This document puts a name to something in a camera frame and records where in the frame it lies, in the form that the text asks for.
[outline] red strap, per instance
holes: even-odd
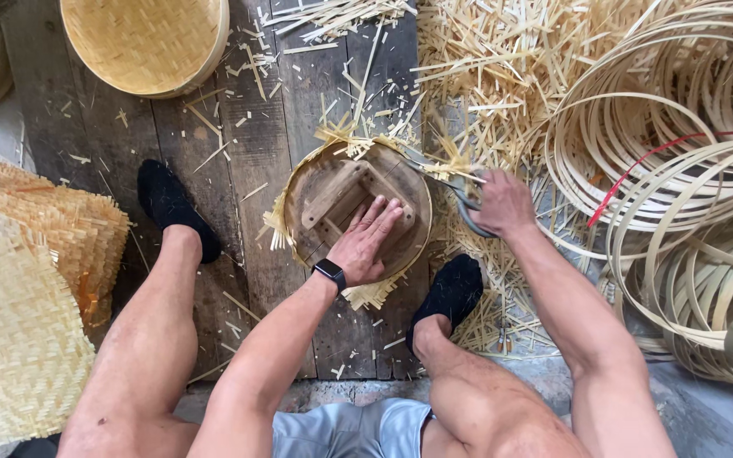
[[[716,136],[723,136],[723,135],[733,135],[733,132],[715,132],[714,135]],[[641,161],[649,157],[649,155],[656,153],[657,151],[663,151],[669,147],[673,147],[674,145],[685,142],[688,139],[693,139],[695,137],[705,137],[706,134],[704,133],[698,133],[698,134],[688,134],[684,135],[683,137],[679,139],[672,140],[671,142],[668,142],[666,144],[660,145],[658,148],[653,149],[652,151],[647,152],[643,156],[641,156],[640,159],[638,159],[627,171],[616,181],[615,184],[613,184],[613,187],[610,188],[610,190],[607,192],[607,195],[604,196],[604,200],[601,201],[601,204],[596,209],[596,212],[593,213],[593,216],[590,218],[590,221],[587,222],[587,227],[592,227],[593,224],[596,223],[596,221],[601,218],[601,213],[604,213],[604,209],[607,207],[607,203],[610,202],[610,199],[613,198],[613,195],[615,195],[616,191],[618,191],[618,187],[621,185],[621,183],[624,181],[624,179],[629,175],[629,172],[631,172],[636,165],[640,164]]]

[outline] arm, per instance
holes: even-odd
[[[675,456],[632,336],[539,231],[528,187],[503,171],[486,178],[482,211],[472,218],[514,253],[537,314],[570,367],[576,436],[593,456]]]
[[[361,207],[327,255],[344,270],[347,286],[372,283],[383,272],[375,254],[403,213],[395,200],[381,212],[384,204],[379,195],[366,214]],[[189,457],[270,456],[276,408],[336,295],[336,284],[314,272],[253,328],[211,392]]]

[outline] concrete floor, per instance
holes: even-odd
[[[18,101],[11,92],[0,103],[0,160],[35,170],[29,156],[21,151],[22,122]],[[537,390],[557,415],[567,418],[573,384],[560,357],[527,361],[497,361]],[[733,457],[733,386],[695,379],[676,363],[650,365],[651,390],[677,453],[685,457]],[[281,411],[308,411],[330,402],[350,401],[363,405],[389,397],[428,400],[430,380],[413,381],[304,380],[294,383],[280,405]],[[213,384],[189,387],[176,413],[192,422],[201,422]],[[0,447],[7,456],[15,444]]]

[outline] gray shorts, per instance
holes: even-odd
[[[420,429],[431,407],[384,399],[362,408],[350,402],[307,413],[276,412],[273,458],[420,458]]]

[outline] smartwatch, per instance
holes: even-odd
[[[323,276],[336,282],[339,294],[347,288],[347,279],[344,278],[344,270],[326,257],[317,262],[316,265],[313,265],[313,271],[321,272]]]

